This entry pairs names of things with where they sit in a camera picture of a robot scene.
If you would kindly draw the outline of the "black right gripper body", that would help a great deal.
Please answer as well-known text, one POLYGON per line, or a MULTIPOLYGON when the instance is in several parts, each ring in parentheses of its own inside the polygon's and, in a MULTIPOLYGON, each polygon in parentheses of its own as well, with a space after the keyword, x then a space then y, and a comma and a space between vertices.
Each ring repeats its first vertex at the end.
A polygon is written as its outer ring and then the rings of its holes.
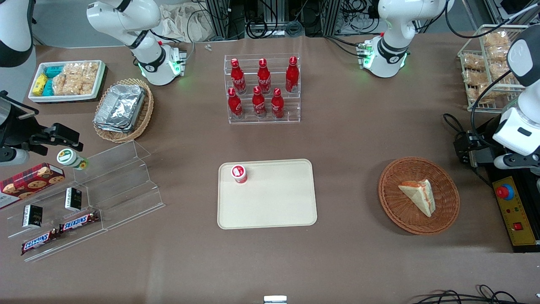
POLYGON ((6 91, 0 93, 0 98, 0 155, 16 156, 16 149, 42 155, 43 146, 32 141, 33 136, 40 135, 43 131, 35 118, 39 111, 10 98, 6 91))

